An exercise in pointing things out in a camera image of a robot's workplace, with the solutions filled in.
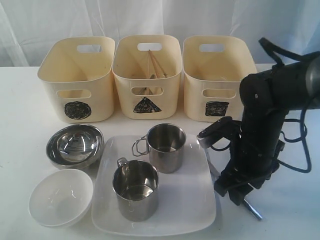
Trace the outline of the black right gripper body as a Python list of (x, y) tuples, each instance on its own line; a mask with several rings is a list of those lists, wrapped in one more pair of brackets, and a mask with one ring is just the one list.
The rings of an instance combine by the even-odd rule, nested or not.
[(241, 137), (235, 143), (233, 165), (251, 185), (263, 185), (270, 178), (276, 146), (287, 110), (243, 109)]

